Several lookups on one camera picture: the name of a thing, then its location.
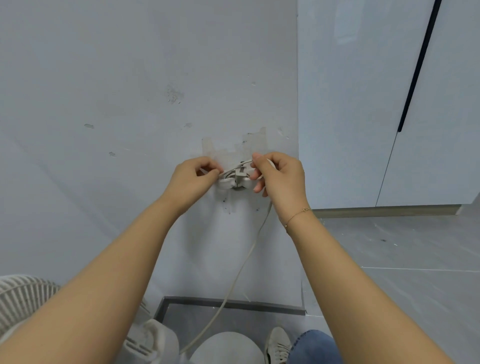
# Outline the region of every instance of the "gray baseboard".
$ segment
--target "gray baseboard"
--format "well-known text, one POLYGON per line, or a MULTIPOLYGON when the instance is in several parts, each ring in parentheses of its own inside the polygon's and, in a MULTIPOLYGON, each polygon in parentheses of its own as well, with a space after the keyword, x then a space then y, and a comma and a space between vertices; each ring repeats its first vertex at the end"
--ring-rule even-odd
POLYGON ((379 206, 358 208, 315 209, 318 218, 366 218, 380 216, 456 215, 462 205, 379 206))
MULTIPOLYGON (((223 303, 223 300, 219 299, 209 299, 209 298, 196 298, 196 297, 164 297, 158 306, 158 309, 155 313, 154 319, 158 322, 163 322, 165 314, 167 313, 168 305, 171 303, 175 304, 190 304, 196 306, 207 306, 207 307, 220 307, 223 303)), ((225 308, 236 308, 240 310, 248 311, 261 311, 261 312, 274 312, 279 314, 289 314, 289 315, 303 315, 305 316, 306 312, 304 308, 295 307, 295 306, 285 306, 281 304, 273 303, 263 303, 263 302, 246 302, 246 301, 235 301, 228 300, 225 304, 225 308)))

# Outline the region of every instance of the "person's left hand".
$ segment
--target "person's left hand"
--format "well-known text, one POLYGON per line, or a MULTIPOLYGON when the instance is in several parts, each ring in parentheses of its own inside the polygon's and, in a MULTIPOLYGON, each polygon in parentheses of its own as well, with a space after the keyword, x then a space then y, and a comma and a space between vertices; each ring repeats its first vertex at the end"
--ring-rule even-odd
POLYGON ((209 157, 188 159, 175 168, 162 198, 181 215, 212 187, 222 172, 222 166, 209 157))

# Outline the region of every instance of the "person's left arm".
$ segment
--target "person's left arm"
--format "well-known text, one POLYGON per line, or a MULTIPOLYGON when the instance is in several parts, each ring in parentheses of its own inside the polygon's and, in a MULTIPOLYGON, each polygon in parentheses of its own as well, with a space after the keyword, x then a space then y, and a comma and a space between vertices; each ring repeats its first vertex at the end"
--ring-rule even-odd
POLYGON ((0 363, 111 363, 168 230, 221 172, 208 157, 179 164, 161 197, 0 346, 0 363))

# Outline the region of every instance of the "fan grille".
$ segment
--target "fan grille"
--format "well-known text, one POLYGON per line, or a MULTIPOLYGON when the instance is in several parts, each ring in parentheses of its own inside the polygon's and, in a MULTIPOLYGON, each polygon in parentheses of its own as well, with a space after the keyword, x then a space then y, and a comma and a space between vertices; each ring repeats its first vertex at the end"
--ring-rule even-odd
POLYGON ((29 318, 59 289, 58 284, 37 277, 0 277, 0 337, 29 318))

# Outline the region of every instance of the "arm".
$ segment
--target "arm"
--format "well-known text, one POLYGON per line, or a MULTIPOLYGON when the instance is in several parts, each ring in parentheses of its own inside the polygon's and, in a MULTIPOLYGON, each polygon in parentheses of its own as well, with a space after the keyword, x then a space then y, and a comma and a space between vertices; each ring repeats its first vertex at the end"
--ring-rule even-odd
POLYGON ((179 164, 162 196, 0 347, 0 363, 110 363, 168 230, 222 171, 207 157, 179 164))
POLYGON ((253 155, 282 225, 297 248, 318 304, 346 363, 452 363, 450 358, 349 257, 311 212, 301 163, 282 153, 253 155), (268 161, 272 160, 279 170, 268 161))

